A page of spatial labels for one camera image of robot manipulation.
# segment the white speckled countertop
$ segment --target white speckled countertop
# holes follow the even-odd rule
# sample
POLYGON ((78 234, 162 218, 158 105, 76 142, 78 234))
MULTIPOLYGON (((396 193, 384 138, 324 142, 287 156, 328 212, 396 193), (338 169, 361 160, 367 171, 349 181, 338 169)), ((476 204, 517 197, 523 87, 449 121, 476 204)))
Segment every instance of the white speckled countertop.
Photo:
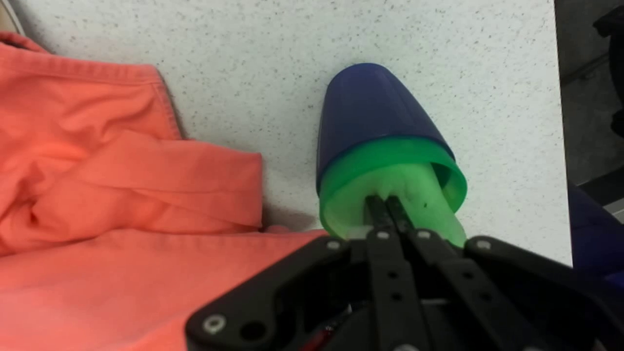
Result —
POLYGON ((156 64, 188 136, 266 156, 273 222, 316 224, 328 82, 388 66, 437 123, 470 193, 459 216, 570 261, 554 7, 544 0, 22 0, 59 54, 156 64))

